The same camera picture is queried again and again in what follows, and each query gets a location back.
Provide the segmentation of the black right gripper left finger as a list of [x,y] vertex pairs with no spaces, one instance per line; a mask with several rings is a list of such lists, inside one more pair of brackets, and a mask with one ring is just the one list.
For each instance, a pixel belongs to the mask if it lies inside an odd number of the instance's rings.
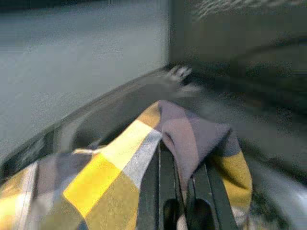
[[160,142],[141,183],[138,230],[177,230],[183,213],[175,159]]

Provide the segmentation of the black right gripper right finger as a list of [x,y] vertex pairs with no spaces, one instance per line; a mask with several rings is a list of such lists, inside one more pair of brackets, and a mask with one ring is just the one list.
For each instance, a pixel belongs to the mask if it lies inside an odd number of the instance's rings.
[[189,180],[189,230],[238,230],[225,186],[212,164]]

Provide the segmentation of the yellow grey plaid cloth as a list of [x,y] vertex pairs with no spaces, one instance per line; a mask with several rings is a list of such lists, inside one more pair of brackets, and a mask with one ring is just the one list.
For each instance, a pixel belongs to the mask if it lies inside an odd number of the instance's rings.
[[180,200],[206,157],[222,178],[236,224],[250,209],[252,179],[234,131],[160,100],[106,146],[53,154],[0,186],[0,230],[137,230],[141,183],[159,144],[172,153]]

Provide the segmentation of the grey top-load washing machine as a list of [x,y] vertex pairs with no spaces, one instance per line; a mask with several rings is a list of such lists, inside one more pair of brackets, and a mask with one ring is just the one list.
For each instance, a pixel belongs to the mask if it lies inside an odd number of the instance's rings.
[[[250,209],[238,230],[307,230],[307,113],[218,72],[176,67],[117,88],[8,157],[0,166],[0,186],[44,157],[108,145],[160,100],[234,131],[252,179]],[[189,182],[182,204],[177,230],[189,230]]]

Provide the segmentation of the dark tinted washer lid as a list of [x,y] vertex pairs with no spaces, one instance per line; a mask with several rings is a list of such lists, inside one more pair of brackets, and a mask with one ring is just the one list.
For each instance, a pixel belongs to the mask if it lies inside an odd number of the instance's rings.
[[307,0],[170,0],[172,63],[307,113]]

